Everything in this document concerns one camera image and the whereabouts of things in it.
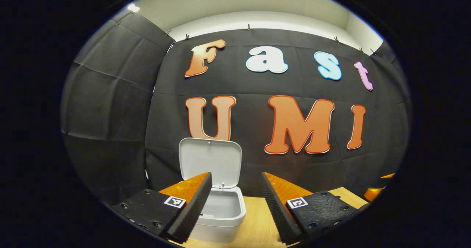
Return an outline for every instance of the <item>letter m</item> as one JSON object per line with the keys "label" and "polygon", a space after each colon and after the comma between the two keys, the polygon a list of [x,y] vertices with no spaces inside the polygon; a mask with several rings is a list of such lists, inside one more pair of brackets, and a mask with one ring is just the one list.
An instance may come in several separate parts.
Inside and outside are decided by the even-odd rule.
{"label": "letter m", "polygon": [[272,96],[269,105],[275,110],[275,123],[271,143],[265,146],[265,152],[284,154],[289,146],[285,143],[288,133],[294,152],[304,147],[312,134],[311,142],[306,146],[307,153],[324,153],[330,149],[330,118],[334,109],[333,102],[319,99],[314,102],[308,118],[304,119],[296,100],[291,96]]}

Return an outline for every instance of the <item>blue letter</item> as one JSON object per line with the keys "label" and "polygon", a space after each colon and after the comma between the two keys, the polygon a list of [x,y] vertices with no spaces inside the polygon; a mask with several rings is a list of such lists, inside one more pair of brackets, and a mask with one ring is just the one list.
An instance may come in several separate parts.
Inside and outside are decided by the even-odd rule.
{"label": "blue letter", "polygon": [[332,54],[316,52],[314,59],[320,64],[319,72],[325,79],[340,80],[342,71],[339,68],[339,61]]}
{"label": "blue letter", "polygon": [[256,47],[249,51],[253,57],[249,57],[245,65],[254,72],[264,72],[270,70],[273,73],[283,73],[288,69],[288,65],[283,61],[283,52],[275,47]]}

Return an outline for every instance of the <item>white wall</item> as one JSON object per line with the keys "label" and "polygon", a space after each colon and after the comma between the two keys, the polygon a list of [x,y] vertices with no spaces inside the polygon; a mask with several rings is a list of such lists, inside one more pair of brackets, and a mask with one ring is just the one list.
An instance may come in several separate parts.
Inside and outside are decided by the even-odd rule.
{"label": "white wall", "polygon": [[370,49],[376,51],[383,42],[383,38],[370,25],[351,12],[345,29],[368,55],[372,54]]}
{"label": "white wall", "polygon": [[[213,15],[172,28],[169,35],[176,41],[180,41],[185,40],[185,34],[189,34],[191,38],[224,30],[246,29],[247,24],[250,24],[250,28],[254,29],[284,29],[311,33],[332,40],[336,36],[343,44],[356,49],[362,46],[354,36],[338,26],[301,15],[271,11],[243,11]],[[360,26],[355,24],[357,27],[355,30],[360,31]]]}

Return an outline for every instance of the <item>orange letter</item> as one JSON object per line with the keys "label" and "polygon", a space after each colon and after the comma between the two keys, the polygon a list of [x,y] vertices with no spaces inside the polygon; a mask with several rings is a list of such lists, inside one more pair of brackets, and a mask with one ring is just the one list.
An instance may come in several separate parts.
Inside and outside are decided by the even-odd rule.
{"label": "orange letter", "polygon": [[284,154],[289,150],[286,145],[288,132],[294,152],[298,153],[311,136],[311,142],[306,146],[307,153],[324,153],[330,149],[329,131],[330,117],[334,109],[333,102],[319,99],[314,102],[308,118],[304,120],[301,109],[291,96],[277,95],[268,100],[275,109],[275,125],[271,143],[265,146],[265,152]]}
{"label": "orange letter", "polygon": [[205,66],[205,60],[207,60],[208,63],[211,63],[216,57],[216,49],[214,47],[220,49],[225,45],[226,42],[219,39],[194,47],[191,50],[193,52],[193,57],[191,58],[190,68],[185,72],[185,77],[192,77],[205,73],[208,70],[208,67]]}
{"label": "orange letter", "polygon": [[228,141],[231,138],[231,107],[236,104],[232,96],[217,96],[212,99],[212,105],[217,112],[217,134],[210,137],[203,130],[203,107],[206,100],[201,97],[188,98],[185,105],[188,108],[188,125],[193,138],[218,139]]}
{"label": "orange letter", "polygon": [[352,106],[353,131],[352,138],[348,142],[347,149],[358,149],[361,146],[361,133],[363,131],[363,116],[366,113],[364,106]]}

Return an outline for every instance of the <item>white ceiling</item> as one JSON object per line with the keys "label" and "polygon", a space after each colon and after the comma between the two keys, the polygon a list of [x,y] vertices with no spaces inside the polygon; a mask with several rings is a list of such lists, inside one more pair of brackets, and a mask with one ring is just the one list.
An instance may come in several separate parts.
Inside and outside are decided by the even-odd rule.
{"label": "white ceiling", "polygon": [[345,29],[350,12],[332,0],[136,0],[139,13],[162,30],[211,15],[240,11],[292,13]]}

